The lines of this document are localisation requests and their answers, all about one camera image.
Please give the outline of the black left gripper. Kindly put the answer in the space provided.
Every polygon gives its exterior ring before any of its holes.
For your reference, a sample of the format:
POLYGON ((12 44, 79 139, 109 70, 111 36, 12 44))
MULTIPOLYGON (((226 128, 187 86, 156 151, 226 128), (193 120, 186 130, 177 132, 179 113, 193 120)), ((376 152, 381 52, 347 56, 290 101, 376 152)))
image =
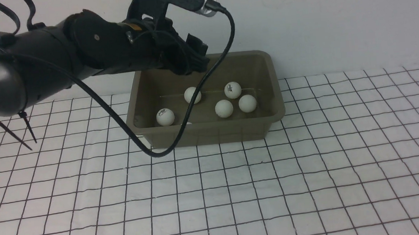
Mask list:
POLYGON ((205 72, 210 62, 206 56, 208 45, 191 34, 182 39, 173 24, 168 18, 157 29, 151 18, 118 23, 130 46, 128 59, 121 63, 122 73, 148 69, 181 75, 205 72))

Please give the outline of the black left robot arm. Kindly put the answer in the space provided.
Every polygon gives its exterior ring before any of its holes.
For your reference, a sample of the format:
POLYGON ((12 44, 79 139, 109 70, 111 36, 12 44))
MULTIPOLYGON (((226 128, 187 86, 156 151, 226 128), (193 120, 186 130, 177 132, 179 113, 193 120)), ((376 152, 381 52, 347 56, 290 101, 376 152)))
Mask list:
MULTIPOLYGON (((182 39, 166 13, 175 5, 211 17, 215 11, 207 4, 215 0, 132 0, 122 22, 83 10, 55 26, 33 24, 34 2, 24 2, 28 31, 0 32, 0 116, 18 115, 28 129, 26 109, 77 80, 150 69, 182 76, 208 66, 207 45, 192 35, 182 39)), ((23 142, 1 121, 0 127, 23 142)))

